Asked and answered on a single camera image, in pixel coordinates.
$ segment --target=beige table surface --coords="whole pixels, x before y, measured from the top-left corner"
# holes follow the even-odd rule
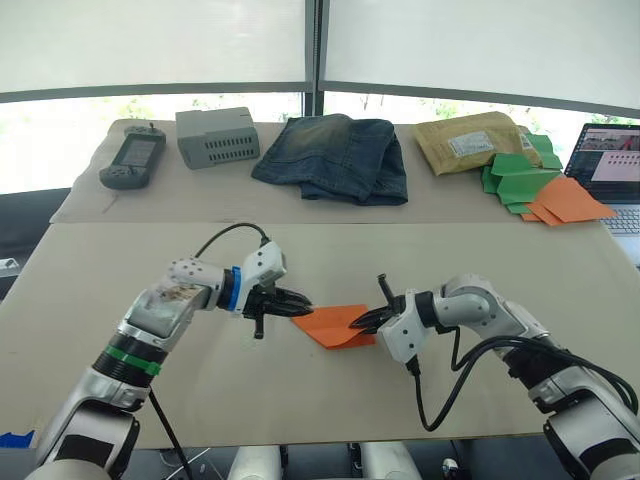
[[[490,278],[558,341],[640,386],[640,276],[598,223],[550,229],[524,223],[264,225],[283,248],[297,288],[317,305],[383,303],[376,274],[396,292],[429,289],[462,272]],[[0,305],[0,431],[41,432],[94,361],[136,295],[173,258],[220,225],[55,224]],[[221,239],[204,259],[242,261],[251,232]],[[247,445],[540,432],[544,417],[488,355],[443,426],[420,427],[413,382],[378,346],[327,351],[288,319],[253,323],[199,312],[154,386],[189,446]],[[477,342],[464,333],[463,349]],[[421,354],[428,416],[453,385],[452,338]],[[138,413],[138,447],[169,445],[152,409]]]
[[[184,164],[175,122],[157,121],[167,145],[148,187],[114,191],[102,186],[98,171],[107,167],[124,140],[124,129],[140,120],[116,121],[87,170],[54,215],[54,223],[74,222],[238,222],[262,223],[428,223],[519,222],[495,195],[482,192],[480,170],[433,175],[410,125],[397,125],[407,173],[409,202],[401,206],[361,207],[325,200],[302,200],[294,185],[270,185],[251,178],[257,160],[200,170]],[[284,124],[258,123],[264,153]]]

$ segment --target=white window blind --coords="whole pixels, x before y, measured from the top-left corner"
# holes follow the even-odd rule
[[[2,1],[0,72],[0,92],[305,82],[305,1]]]
[[[325,21],[321,88],[402,85],[640,109],[640,0],[331,0]]]

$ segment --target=laptop screen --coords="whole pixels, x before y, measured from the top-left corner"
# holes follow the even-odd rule
[[[565,174],[600,201],[640,203],[640,125],[585,124]]]

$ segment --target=orange paper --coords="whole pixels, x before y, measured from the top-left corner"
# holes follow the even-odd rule
[[[361,330],[349,328],[351,322],[367,310],[366,305],[320,307],[304,317],[294,317],[293,323],[330,350],[374,345],[375,335],[363,335]]]
[[[525,222],[541,222],[535,213],[521,213],[520,216]]]
[[[547,210],[544,205],[538,202],[527,203],[527,207],[529,207],[529,210],[531,210],[536,217],[538,217],[540,220],[542,220],[544,223],[546,223],[550,227],[556,227],[558,225],[564,224],[562,220],[560,220],[553,213]]]
[[[534,204],[543,205],[561,222],[584,222],[616,213],[595,200],[575,179],[556,177],[538,192]]]

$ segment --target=laptop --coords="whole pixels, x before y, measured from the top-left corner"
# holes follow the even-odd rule
[[[640,125],[586,123],[564,173],[616,211],[602,222],[640,268]]]

